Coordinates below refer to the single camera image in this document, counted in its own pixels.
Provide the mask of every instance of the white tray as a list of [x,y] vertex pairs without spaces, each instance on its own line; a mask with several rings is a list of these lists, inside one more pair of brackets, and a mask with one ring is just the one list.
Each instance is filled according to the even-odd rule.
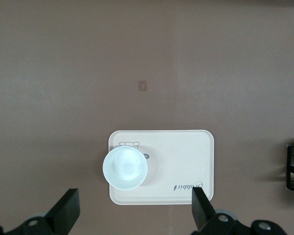
[[109,151],[120,145],[138,148],[147,157],[145,181],[132,190],[109,186],[119,205],[191,204],[192,187],[202,187],[209,200],[214,193],[214,138],[205,130],[116,131]]

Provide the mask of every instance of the rectangular tray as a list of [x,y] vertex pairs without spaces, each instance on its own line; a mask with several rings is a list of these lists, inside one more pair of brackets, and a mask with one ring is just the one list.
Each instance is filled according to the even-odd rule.
[[138,148],[147,158],[145,181],[135,189],[109,186],[118,205],[191,204],[192,187],[214,192],[214,138],[206,130],[116,131],[109,151],[122,145]]

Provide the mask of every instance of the white bowl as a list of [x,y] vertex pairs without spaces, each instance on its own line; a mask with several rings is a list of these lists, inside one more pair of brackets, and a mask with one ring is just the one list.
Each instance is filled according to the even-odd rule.
[[145,180],[148,167],[141,151],[131,146],[120,146],[107,154],[102,170],[111,186],[130,190],[138,187]]

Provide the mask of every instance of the cartoon drawing on tray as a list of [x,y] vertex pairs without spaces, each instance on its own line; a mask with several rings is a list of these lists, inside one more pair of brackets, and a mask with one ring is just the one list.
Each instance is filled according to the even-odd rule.
[[[119,143],[119,146],[131,146],[131,147],[137,148],[138,150],[139,150],[139,148],[138,148],[139,145],[140,145],[140,143],[138,141],[135,141],[135,142],[127,141],[127,142],[120,142]],[[149,158],[149,155],[147,153],[143,153],[143,155],[145,156],[146,159]]]

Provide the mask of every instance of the round metal bolt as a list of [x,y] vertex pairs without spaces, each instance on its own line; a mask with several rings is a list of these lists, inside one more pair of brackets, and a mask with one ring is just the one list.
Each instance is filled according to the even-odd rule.
[[34,225],[36,225],[38,223],[38,220],[32,220],[32,221],[30,221],[27,225],[28,226],[34,226]]
[[259,225],[258,225],[261,229],[263,230],[271,230],[271,227],[269,224],[265,223],[265,222],[260,222]]
[[229,221],[229,219],[224,215],[224,214],[221,214],[218,216],[218,219],[222,222],[227,222]]

